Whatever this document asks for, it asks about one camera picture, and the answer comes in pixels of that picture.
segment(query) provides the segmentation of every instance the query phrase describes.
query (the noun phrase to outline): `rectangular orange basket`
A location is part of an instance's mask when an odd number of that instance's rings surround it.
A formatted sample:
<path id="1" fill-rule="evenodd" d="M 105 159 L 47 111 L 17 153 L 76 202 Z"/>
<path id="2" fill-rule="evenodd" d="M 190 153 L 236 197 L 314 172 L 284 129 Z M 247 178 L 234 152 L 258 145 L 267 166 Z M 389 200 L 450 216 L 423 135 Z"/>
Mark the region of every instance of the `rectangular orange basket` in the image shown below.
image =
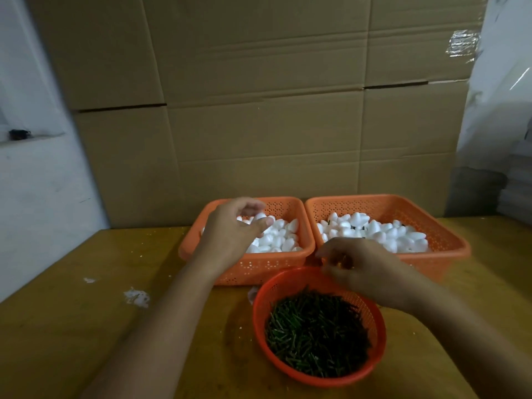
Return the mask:
<path id="1" fill-rule="evenodd" d="M 431 252 L 397 254 L 403 262 L 416 267 L 432 280 L 440 281 L 453 260 L 471 255 L 469 243 L 453 233 L 410 200 L 397 195 L 358 195 L 314 197 L 305 202 L 316 246 L 323 245 L 316 222 L 327 221 L 330 213 L 339 216 L 366 213 L 382 223 L 399 220 L 427 234 Z"/>
<path id="2" fill-rule="evenodd" d="M 282 270 L 303 266 L 307 256 L 314 252 L 316 244 L 305 206 L 301 200 L 296 197 L 259 197 L 257 199 L 266 203 L 265 214 L 286 221 L 299 220 L 299 229 L 296 234 L 303 250 L 299 252 L 246 253 L 238 263 L 220 276 L 215 283 L 217 286 L 261 285 Z M 188 260 L 190 258 L 200 241 L 201 230 L 205 227 L 209 214 L 226 201 L 228 199 L 215 200 L 205 206 L 179 246 L 181 259 Z"/>

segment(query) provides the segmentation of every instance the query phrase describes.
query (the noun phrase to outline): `pile of green sticks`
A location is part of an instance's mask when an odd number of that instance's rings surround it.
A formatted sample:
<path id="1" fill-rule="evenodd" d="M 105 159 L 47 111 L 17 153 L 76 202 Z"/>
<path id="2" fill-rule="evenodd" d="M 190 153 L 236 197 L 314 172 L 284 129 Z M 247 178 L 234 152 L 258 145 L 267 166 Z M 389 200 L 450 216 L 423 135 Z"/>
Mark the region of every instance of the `pile of green sticks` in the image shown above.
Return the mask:
<path id="1" fill-rule="evenodd" d="M 371 347 L 355 305 L 308 287 L 274 305 L 265 333 L 269 348 L 282 362 L 315 377 L 356 372 Z"/>

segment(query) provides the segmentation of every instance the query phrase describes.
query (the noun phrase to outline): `right hand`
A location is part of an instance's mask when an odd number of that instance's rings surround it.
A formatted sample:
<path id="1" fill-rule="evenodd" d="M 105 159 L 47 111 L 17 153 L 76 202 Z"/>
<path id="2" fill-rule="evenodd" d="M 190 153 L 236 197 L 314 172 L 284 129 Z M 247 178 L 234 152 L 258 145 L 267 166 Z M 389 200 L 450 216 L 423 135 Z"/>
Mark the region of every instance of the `right hand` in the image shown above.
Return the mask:
<path id="1" fill-rule="evenodd" d="M 364 238 L 333 238 L 316 256 L 325 258 L 323 272 L 350 290 L 360 293 L 377 304 L 412 313 L 416 299 L 435 284 L 376 241 Z M 353 268 L 337 265 L 345 256 Z"/>

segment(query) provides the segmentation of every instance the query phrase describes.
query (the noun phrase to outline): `forearm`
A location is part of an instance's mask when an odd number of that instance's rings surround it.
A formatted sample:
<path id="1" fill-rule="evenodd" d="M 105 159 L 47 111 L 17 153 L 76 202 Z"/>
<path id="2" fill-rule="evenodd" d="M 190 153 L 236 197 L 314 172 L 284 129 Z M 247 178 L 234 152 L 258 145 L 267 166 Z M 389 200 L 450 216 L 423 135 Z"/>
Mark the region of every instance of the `forearm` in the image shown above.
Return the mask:
<path id="1" fill-rule="evenodd" d="M 171 398 L 214 280 L 189 262 L 151 316 L 126 341 L 83 399 Z"/>
<path id="2" fill-rule="evenodd" d="M 532 397 L 530 359 L 444 288 L 418 296 L 412 314 L 442 344 L 481 399 Z"/>

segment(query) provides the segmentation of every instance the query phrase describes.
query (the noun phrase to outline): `orange plastic basket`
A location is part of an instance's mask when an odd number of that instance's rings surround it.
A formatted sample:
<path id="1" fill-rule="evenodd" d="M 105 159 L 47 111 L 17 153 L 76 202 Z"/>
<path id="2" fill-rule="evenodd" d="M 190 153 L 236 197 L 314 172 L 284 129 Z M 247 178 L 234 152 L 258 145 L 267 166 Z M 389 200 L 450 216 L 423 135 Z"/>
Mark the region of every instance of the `orange plastic basket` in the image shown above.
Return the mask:
<path id="1" fill-rule="evenodd" d="M 265 337 L 265 326 L 275 302 L 298 293 L 305 286 L 321 293 L 340 295 L 345 301 L 356 305 L 362 317 L 362 323 L 368 329 L 371 348 L 368 361 L 358 371 L 340 378 L 319 378 L 299 372 L 278 359 L 268 347 Z M 257 293 L 253 302 L 253 328 L 255 336 L 266 357 L 281 371 L 299 382 L 308 385 L 328 388 L 344 386 L 368 375 L 380 361 L 386 346 L 386 327 L 382 314 L 374 302 L 336 284 L 324 275 L 320 268 L 304 267 L 282 272 L 267 281 Z"/>
<path id="2" fill-rule="evenodd" d="M 312 232 L 319 248 L 323 245 L 316 222 L 327 220 L 330 213 L 338 215 L 361 212 L 382 223 L 394 219 L 427 234 L 431 252 L 406 253 L 397 256 L 416 267 L 432 280 L 440 281 L 453 260 L 471 255 L 469 243 L 453 233 L 410 200 L 397 195 L 358 195 L 314 197 L 305 202 Z"/>
<path id="3" fill-rule="evenodd" d="M 303 266 L 307 256 L 314 252 L 316 244 L 305 212 L 303 202 L 296 197 L 259 197 L 266 203 L 264 213 L 274 215 L 277 219 L 299 220 L 299 252 L 246 253 L 238 263 L 226 271 L 216 281 L 217 286 L 260 285 L 286 268 Z M 210 202 L 199 214 L 196 221 L 179 246 L 179 257 L 188 260 L 200 241 L 201 230 L 207 223 L 209 214 L 228 199 Z"/>

